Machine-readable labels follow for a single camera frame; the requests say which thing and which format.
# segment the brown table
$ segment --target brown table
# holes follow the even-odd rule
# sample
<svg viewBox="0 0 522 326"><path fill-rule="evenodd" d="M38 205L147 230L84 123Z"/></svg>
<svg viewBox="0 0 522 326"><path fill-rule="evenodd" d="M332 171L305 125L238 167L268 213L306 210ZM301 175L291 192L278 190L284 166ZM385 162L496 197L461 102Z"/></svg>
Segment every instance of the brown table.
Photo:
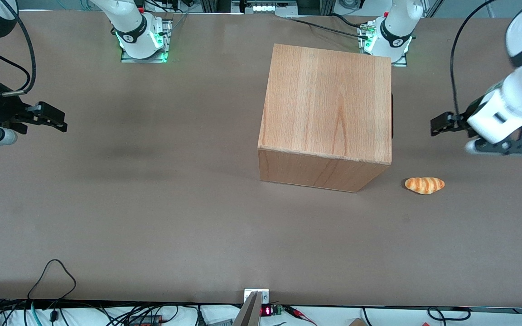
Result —
<svg viewBox="0 0 522 326"><path fill-rule="evenodd" d="M24 101L57 106L69 128L33 126L0 147L0 297L25 297L60 258L74 299L238 302L259 286L282 303L522 307L522 159L429 135L452 109L460 20L418 25L409 67L393 71L392 166L351 194L260 182L256 144L273 44L354 52L354 39L269 15L191 15L169 63L121 64L102 13L22 16L38 63ZM460 40L464 108L511 71L508 21L473 20ZM0 53L29 67L19 29ZM0 81L23 76L0 62ZM412 176L446 188L413 194L401 187ZM54 267L35 296L68 281Z"/></svg>

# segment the metal bracket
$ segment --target metal bracket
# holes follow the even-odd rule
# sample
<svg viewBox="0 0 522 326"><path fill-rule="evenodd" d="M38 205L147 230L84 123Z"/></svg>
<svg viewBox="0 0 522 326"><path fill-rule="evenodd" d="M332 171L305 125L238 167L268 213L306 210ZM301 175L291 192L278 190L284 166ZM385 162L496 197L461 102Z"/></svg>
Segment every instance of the metal bracket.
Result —
<svg viewBox="0 0 522 326"><path fill-rule="evenodd" d="M245 291L243 291L243 302L246 302L249 295L251 295L251 292L255 292L255 291L261 292L261 303L263 303L263 305L269 304L269 290L268 289L245 289Z"/></svg>

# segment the black cable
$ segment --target black cable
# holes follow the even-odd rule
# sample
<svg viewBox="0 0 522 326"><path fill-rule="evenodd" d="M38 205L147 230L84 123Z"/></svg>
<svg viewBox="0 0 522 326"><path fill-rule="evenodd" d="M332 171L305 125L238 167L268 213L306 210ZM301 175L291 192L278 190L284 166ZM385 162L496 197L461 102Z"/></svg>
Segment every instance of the black cable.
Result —
<svg viewBox="0 0 522 326"><path fill-rule="evenodd" d="M66 326L70 326L70 324L68 324L68 321L66 320L66 316L64 316L64 312L62 311L62 307L58 308L58 310L60 310L60 315L62 315L62 319L64 320L64 324L66 324Z"/></svg>
<svg viewBox="0 0 522 326"><path fill-rule="evenodd" d="M27 326L27 314L25 313L27 310L27 300L25 301L25 305L23 306L23 324Z"/></svg>
<svg viewBox="0 0 522 326"><path fill-rule="evenodd" d="M25 68L23 68L22 66L20 66L19 64L5 58L4 56L0 55L0 60L2 60L3 62L7 63L7 64L10 64L12 66L14 66L15 68L21 70L24 74L25 74L25 77L27 78L27 80L25 80L25 83L23 84L22 87L19 87L19 89L17 89L18 91L22 90L22 89L25 89L25 87L27 86L27 84L29 84L29 81L31 80L31 76L29 75L29 72L27 72L27 70L25 70Z"/></svg>
<svg viewBox="0 0 522 326"><path fill-rule="evenodd" d="M13 306L13 309L9 312L9 314L7 315L7 317L5 317L5 314L4 314L4 322L2 322L1 326L6 326L7 325L7 322L8 322L8 319L9 317L11 317L11 315L13 314L13 312L15 311L15 308L17 307L17 304Z"/></svg>
<svg viewBox="0 0 522 326"><path fill-rule="evenodd" d="M440 317L433 316L431 314L431 311L439 313ZM462 318L446 318L446 317L444 317L444 314L440 311L440 309L438 309L437 307L428 307L428 309L426 310L426 313L428 314L428 317L430 317L436 321L441 321L441 322L443 322L444 326L447 326L447 324L446 324L447 321L464 321L464 320L467 320L468 318L470 318L470 309L466 308L464 311L466 311L467 315Z"/></svg>
<svg viewBox="0 0 522 326"><path fill-rule="evenodd" d="M119 324L124 324L124 320L126 320L127 318L129 319L130 315L135 314L135 313L141 311L142 309L144 309L144 307L142 305L141 306L135 306L135 307L132 308L131 311L123 313L122 315L113 318L113 320L118 322ZM110 321L108 324L106 324L106 326L110 326L110 325L117 326L118 324L114 324L113 321Z"/></svg>
<svg viewBox="0 0 522 326"><path fill-rule="evenodd" d="M454 100L454 110L456 112L456 118L458 119L460 116L460 111L458 109L458 99L456 94L456 83L454 81L454 50L456 49L456 44L458 43L458 37L460 37L460 33L462 33L462 29L464 29L464 26L466 23L469 22L469 20L476 14L479 10L487 6L488 4L491 4L497 0L486 0L483 4L478 6L476 9L473 10L466 19L462 22L462 25L460 25L460 28L458 29L458 32L456 33L456 37L454 38L454 42L452 43L452 49L450 51L450 82L452 83L452 99Z"/></svg>
<svg viewBox="0 0 522 326"><path fill-rule="evenodd" d="M362 311L364 312L364 319L366 320L366 323L368 324L368 326L372 326L371 322L369 322L368 313L366 313L366 308L362 307Z"/></svg>
<svg viewBox="0 0 522 326"><path fill-rule="evenodd" d="M21 18L19 15L13 10L12 6L9 5L7 0L1 0L1 3L4 4L4 6L9 10L9 12L13 15L13 17L17 20L17 24L21 28L21 31L23 32L23 35L25 36L25 41L27 42L27 48L29 48L29 57L31 57L31 80L29 81L29 84L27 85L27 88L23 89L23 94L27 94L31 89L34 87L35 83L35 54L34 54L34 47L31 44L31 39L29 38L29 34L27 33L27 29L25 28L25 25L23 25L23 21L21 21Z"/></svg>
<svg viewBox="0 0 522 326"><path fill-rule="evenodd" d="M198 313L199 313L198 309L195 308L195 307L191 307L191 306L183 306L183 307L185 307L185 308L192 308L194 310L197 310L197 320L194 322L194 326L197 326L197 324L198 324Z"/></svg>
<svg viewBox="0 0 522 326"><path fill-rule="evenodd" d="M339 31L337 29L330 29L330 27L317 25L317 24L314 24L314 23L310 23L309 21L302 21L302 20L297 20L297 19L293 19L293 18L286 18L286 19L292 20L292 21L297 21L298 23L303 23L303 24L306 24L306 25L314 26L314 27L317 27L318 29L325 29L326 31L331 31L331 32L339 33L339 34L343 34L343 35L348 35L348 36L351 36L351 37L357 37L357 38L362 38L362 39L367 39L368 38L365 35L352 34L352 33L344 32L344 31Z"/></svg>
<svg viewBox="0 0 522 326"><path fill-rule="evenodd" d="M48 266L52 263L52 262L58 262L58 264L60 264L62 266L62 268L64 269L64 272L66 272L66 274L72 279L72 282L74 283L74 286L72 286L72 288L70 289L70 291L66 292L64 295L62 295L59 299L57 299L56 301L60 301L62 299L64 299L67 295L69 295L70 293L72 293L72 291L74 291L74 289L76 289L76 285L78 285L78 283L76 282L76 279L74 278L74 276L72 274L70 274L70 272L68 272L68 270L66 269L66 266L64 266L64 263L62 263L61 260L59 259L52 259L50 260L46 265L45 265L45 268L43 268L43 272L42 274L39 276L38 278L38 281L34 284L33 287L31 287L31 289L29 290L29 292L27 293L27 299L31 300L31 292L35 289L35 287L38 286L39 282L42 280L42 278L44 278L44 274L46 272L46 270L48 270Z"/></svg>
<svg viewBox="0 0 522 326"><path fill-rule="evenodd" d="M350 25L352 27L356 27L357 29L363 25L363 24L367 24L368 22L366 21L365 23L360 23L360 24L353 24L351 23L349 20L346 19L346 17L342 16L341 14L337 14L335 12L332 12L331 14L329 14L328 16L332 16L332 17L337 17L339 19L341 19L344 23L346 23L347 25Z"/></svg>
<svg viewBox="0 0 522 326"><path fill-rule="evenodd" d="M174 315L172 315L172 317L169 318L169 319L168 319L167 321L165 321L165 322L169 322L169 321L173 320L173 319L176 317L176 315L177 315L178 313L179 313L179 307L176 306L176 312L174 313Z"/></svg>

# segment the wood grain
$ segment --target wood grain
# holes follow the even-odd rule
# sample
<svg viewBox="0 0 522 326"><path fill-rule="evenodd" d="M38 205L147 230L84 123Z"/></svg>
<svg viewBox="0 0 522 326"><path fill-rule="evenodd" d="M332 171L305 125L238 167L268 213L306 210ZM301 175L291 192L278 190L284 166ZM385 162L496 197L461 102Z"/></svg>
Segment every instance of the wood grain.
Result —
<svg viewBox="0 0 522 326"><path fill-rule="evenodd" d="M385 170L390 69L389 58L275 44L257 145L261 179L355 192Z"/></svg>
<svg viewBox="0 0 522 326"><path fill-rule="evenodd" d="M357 192L390 165L259 150L261 180Z"/></svg>

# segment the wire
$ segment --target wire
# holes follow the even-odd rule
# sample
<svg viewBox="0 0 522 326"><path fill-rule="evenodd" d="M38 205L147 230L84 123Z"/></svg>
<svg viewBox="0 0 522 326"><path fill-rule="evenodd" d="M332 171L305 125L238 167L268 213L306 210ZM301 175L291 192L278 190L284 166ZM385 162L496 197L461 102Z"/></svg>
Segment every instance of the wire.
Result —
<svg viewBox="0 0 522 326"><path fill-rule="evenodd" d="M178 21L178 23L174 24L174 26L170 29L170 33L172 33L172 31L174 31L174 29L180 24L182 23L183 20L185 20L187 18L187 16L189 15L189 12L190 10L192 9L192 7L188 7L187 9L187 12L184 13L184 15L182 17L180 17L180 20Z"/></svg>
<svg viewBox="0 0 522 326"><path fill-rule="evenodd" d="M4 56L2 56L2 55L0 55L0 60L2 60L3 62L5 62L7 64L14 66L15 68L21 70L25 74L25 77L27 78L27 80L25 81L23 86L19 87L19 89L17 89L17 90L20 91L22 89L25 89L25 87L27 86L27 84L29 84L29 81L31 80L31 76L29 75L29 72L27 72L27 70L25 68L23 68L22 66L20 66L19 64L15 63L7 58L4 58Z"/></svg>
<svg viewBox="0 0 522 326"><path fill-rule="evenodd" d="M43 326L42 322L39 321L38 315L35 313L35 306L33 301L31 302L31 314L34 316L35 323L38 324L38 326Z"/></svg>
<svg viewBox="0 0 522 326"><path fill-rule="evenodd" d="M330 29L330 27L317 25L317 24L314 24L314 23L310 23L309 21L302 21L302 20L297 20L297 19L293 19L293 18L285 18L285 19L292 20L292 21L297 21L298 23L303 23L303 24L306 24L306 25L317 27L319 29L325 29L327 31L331 31L331 32L339 33L339 34L343 34L343 35L348 35L348 36L351 36L351 37L357 37L357 38L362 38L362 39L367 39L368 38L365 35L352 34L352 33L344 32L344 31L339 31L337 29Z"/></svg>
<svg viewBox="0 0 522 326"><path fill-rule="evenodd" d="M368 326L372 326L371 322L369 322L368 313L366 312L366 308L362 307L362 311L364 312L364 319L366 320L366 323L368 324Z"/></svg>
<svg viewBox="0 0 522 326"><path fill-rule="evenodd" d="M27 301L25 301L25 305L23 305L23 324L27 326Z"/></svg>
<svg viewBox="0 0 522 326"><path fill-rule="evenodd" d="M360 24L352 24L352 23L350 23L350 21L347 20L344 16L342 16L341 14L337 14L337 13L331 13L331 14L329 14L328 16L337 17L337 18L341 19L341 20L342 20L344 23L346 23L347 25L350 25L350 26L352 26L352 27L356 27L357 29L358 29L361 25L363 25L363 24L367 24L367 23L368 23L367 21L365 21L364 23L360 23Z"/></svg>
<svg viewBox="0 0 522 326"><path fill-rule="evenodd" d="M59 259L52 259L50 260L46 265L45 265L45 268L43 268L43 272L42 274L39 276L38 278L38 281L34 284L33 287L31 287L31 289L29 290L29 292L27 293L27 299L31 300L31 292L38 286L39 282L42 280L42 278L44 278L44 274L46 272L46 270L48 270L48 266L52 263L52 262L58 262L58 264L60 264L62 266L62 268L64 269L64 272L66 272L66 274L72 279L72 282L74 283L74 286L72 286L72 288L70 289L70 291L66 292L64 295L62 295L58 300L56 301L60 301L62 299L64 299L67 295L69 295L70 293L72 293L72 291L74 291L74 289L76 289L76 285L78 285L78 283L76 282L76 279L74 278L74 276L72 274L70 274L70 272L68 272L68 270L66 269L66 266L64 266L64 263L62 263L61 260Z"/></svg>
<svg viewBox="0 0 522 326"><path fill-rule="evenodd" d="M307 317L304 317L304 318L302 318L302 320L305 320L305 321L311 322L311 324L314 324L315 326L317 326L317 324L316 324L313 320L311 320L310 318L307 318Z"/></svg>
<svg viewBox="0 0 522 326"><path fill-rule="evenodd" d="M433 316L430 313L431 311L439 313L440 317ZM446 324L447 321L464 321L464 320L467 320L468 318L470 318L470 309L466 308L465 311L466 311L467 315L462 318L445 318L444 314L437 307L428 307L428 309L426 310L426 313L433 320L441 321L441 322L443 322L444 326L447 326L447 324Z"/></svg>
<svg viewBox="0 0 522 326"><path fill-rule="evenodd" d="M66 324L66 326L70 326L70 324L68 324L68 321L66 320L66 316L64 316L64 311L62 311L62 308L58 308L58 310L60 310L60 315L62 315L62 319L64 320L64 324Z"/></svg>
<svg viewBox="0 0 522 326"><path fill-rule="evenodd" d="M179 313L179 307L176 306L176 312L174 313L174 315L172 315L172 317L169 318L169 319L168 319L167 321L165 321L165 322L169 322L169 321L173 320L173 319L176 317L176 315L177 315L178 313Z"/></svg>
<svg viewBox="0 0 522 326"><path fill-rule="evenodd" d="M13 17L17 20L17 24L23 31L23 35L25 36L25 41L27 42L27 48L29 48L29 57L31 57L31 80L27 85L27 88L23 89L23 94L27 94L34 87L35 83L35 54L34 54L34 46L31 44L31 39L29 38L29 34L27 33L27 29L25 25L23 25L23 21L19 15L13 10L12 6L9 5L7 0L1 0L1 3L9 10L9 12L13 15Z"/></svg>
<svg viewBox="0 0 522 326"><path fill-rule="evenodd" d="M9 314L7 315L7 317L5 317L5 314L4 314L4 322L2 322L1 326L6 326L7 325L7 321L8 319L11 317L11 315L13 314L13 312L15 311L15 308L17 307L17 304L13 306L13 309L9 312Z"/></svg>
<svg viewBox="0 0 522 326"><path fill-rule="evenodd" d="M450 82L452 83L452 99L454 100L454 110L456 112L456 118L458 119L460 116L460 110L458 109L458 96L456 92L456 82L454 80L454 50L456 49L456 44L458 43L458 37L460 37L460 33L462 33L462 29L464 29L464 26L466 23L469 22L469 20L476 14L479 10L484 8L485 6L495 2L497 0L486 0L484 3L482 3L480 6L478 6L476 9L473 10L466 19L462 22L462 25L460 25L460 28L458 28L458 32L456 33L456 37L454 38L454 42L452 43L452 49L450 51Z"/></svg>

